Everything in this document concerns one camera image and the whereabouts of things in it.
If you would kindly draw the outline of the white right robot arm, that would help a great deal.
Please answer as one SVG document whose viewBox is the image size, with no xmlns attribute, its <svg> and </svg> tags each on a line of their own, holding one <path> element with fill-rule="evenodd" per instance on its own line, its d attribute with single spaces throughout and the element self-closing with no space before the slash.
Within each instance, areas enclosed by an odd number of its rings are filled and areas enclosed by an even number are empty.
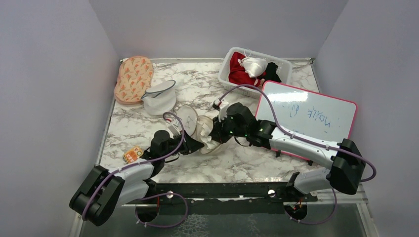
<svg viewBox="0 0 419 237">
<path fill-rule="evenodd" d="M 288 199 L 297 201 L 305 194 L 327 188 L 347 195 L 357 193 L 366 163 L 352 140 L 325 141 L 291 132 L 273 121 L 257 120 L 242 103 L 214 102 L 212 106 L 219 112 L 210 132 L 213 141 L 223 144 L 241 137 L 250 146 L 292 153 L 321 166 L 294 173 L 285 187 Z"/>
</svg>

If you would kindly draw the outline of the white bra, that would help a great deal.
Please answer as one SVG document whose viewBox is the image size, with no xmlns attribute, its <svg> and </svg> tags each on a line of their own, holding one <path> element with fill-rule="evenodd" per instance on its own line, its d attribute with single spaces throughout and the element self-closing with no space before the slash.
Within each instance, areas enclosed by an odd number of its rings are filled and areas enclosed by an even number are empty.
<svg viewBox="0 0 419 237">
<path fill-rule="evenodd" d="M 197 140 L 205 145 L 206 149 L 214 149 L 216 144 L 210 136 L 211 129 L 205 123 L 197 124 Z"/>
<path fill-rule="evenodd" d="M 238 63 L 245 69 L 250 78 L 256 78 L 265 72 L 268 62 L 262 58 L 252 57 L 251 54 L 252 51 L 250 49 L 245 49 L 245 57 L 244 59 L 238 59 Z"/>
</svg>

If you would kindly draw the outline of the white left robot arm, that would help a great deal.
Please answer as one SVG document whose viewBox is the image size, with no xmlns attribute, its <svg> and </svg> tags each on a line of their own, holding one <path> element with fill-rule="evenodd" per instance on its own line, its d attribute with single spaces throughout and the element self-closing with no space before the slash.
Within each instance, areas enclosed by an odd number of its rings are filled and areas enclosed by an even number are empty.
<svg viewBox="0 0 419 237">
<path fill-rule="evenodd" d="M 166 158 L 188 155 L 203 147 L 203 143 L 185 132 L 171 137 L 167 131 L 159 130 L 137 161 L 112 171 L 95 166 L 70 199 L 69 207 L 84 221 L 101 226 L 117 206 L 135 199 L 148 203 L 155 198 L 152 177 L 162 170 Z"/>
</svg>

